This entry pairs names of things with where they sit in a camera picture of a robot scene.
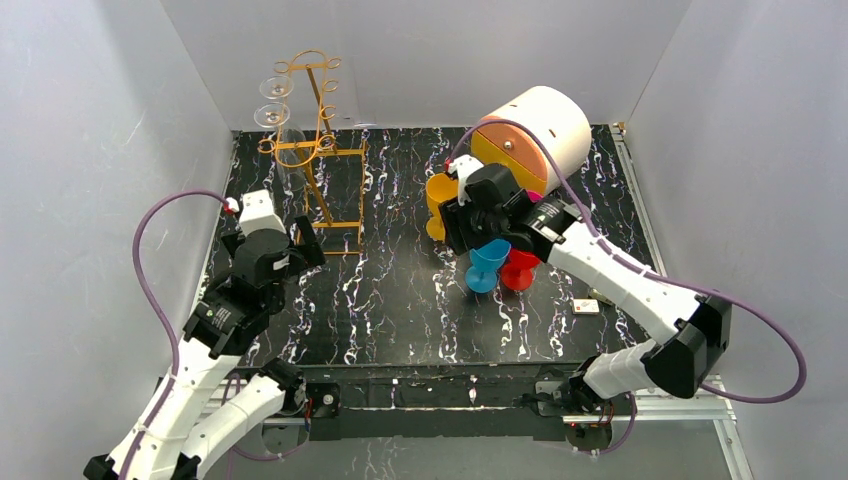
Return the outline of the magenta plastic wine glass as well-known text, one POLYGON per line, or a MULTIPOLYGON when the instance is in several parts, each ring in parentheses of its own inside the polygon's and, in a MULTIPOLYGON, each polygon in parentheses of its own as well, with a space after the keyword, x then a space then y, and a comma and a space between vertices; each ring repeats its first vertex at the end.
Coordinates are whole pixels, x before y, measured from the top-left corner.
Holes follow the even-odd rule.
POLYGON ((543 198, 543 196, 542 196, 542 195, 540 195, 539 193, 537 193, 537 192, 535 192, 535 191, 531 191, 531 190, 528 190, 528 191, 527 191, 527 195, 528 195, 528 198, 529 198, 529 199, 530 199, 533 203, 536 203, 536 202, 538 202, 539 200, 541 200, 541 199, 543 198))

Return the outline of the blue plastic wine glass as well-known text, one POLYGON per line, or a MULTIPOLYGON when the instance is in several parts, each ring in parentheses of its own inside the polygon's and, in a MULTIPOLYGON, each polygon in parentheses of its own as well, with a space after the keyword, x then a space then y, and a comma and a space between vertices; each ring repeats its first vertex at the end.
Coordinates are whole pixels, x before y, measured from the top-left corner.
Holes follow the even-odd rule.
POLYGON ((505 264, 511 245, 495 239, 470 251, 471 265, 466 271, 467 287, 478 294, 491 292, 499 282, 498 270, 505 264))

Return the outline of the red plastic wine glass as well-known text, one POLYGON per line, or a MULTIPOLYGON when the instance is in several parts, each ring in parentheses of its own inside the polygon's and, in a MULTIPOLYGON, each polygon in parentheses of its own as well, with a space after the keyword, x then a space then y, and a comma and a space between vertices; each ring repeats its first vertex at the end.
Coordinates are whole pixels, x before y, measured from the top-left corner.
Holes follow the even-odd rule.
POLYGON ((513 248, 506 263, 501 267, 501 282, 510 290, 524 291, 533 284, 534 270, 540 263, 540 259, 534 254, 513 248))

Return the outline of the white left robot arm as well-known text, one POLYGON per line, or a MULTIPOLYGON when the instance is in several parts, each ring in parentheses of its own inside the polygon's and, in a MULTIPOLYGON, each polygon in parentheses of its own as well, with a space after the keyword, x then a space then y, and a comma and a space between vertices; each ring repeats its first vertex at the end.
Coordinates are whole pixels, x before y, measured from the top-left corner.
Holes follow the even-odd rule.
POLYGON ((280 412, 304 386, 303 373, 275 358, 234 397, 201 416, 221 382, 285 302, 285 284, 326 258, 306 216, 300 239, 284 227, 247 228, 223 236, 232 265, 208 284, 177 344, 176 368, 111 452, 91 458, 86 479, 200 479, 262 420, 280 412))

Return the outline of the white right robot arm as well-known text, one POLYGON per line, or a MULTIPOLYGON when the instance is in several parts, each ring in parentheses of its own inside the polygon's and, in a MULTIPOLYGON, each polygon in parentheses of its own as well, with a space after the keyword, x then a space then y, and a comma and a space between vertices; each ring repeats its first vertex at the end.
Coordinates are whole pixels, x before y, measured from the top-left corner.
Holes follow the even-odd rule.
POLYGON ((439 206, 445 241, 458 255, 503 239, 552 268, 600 291, 645 331, 645 341, 584 361, 565 389, 585 411, 626 392, 659 388, 677 398, 695 395, 729 341, 728 302, 652 279, 652 269, 617 262, 578 209, 556 196, 531 200, 505 166, 464 155, 447 175, 457 191, 439 206))

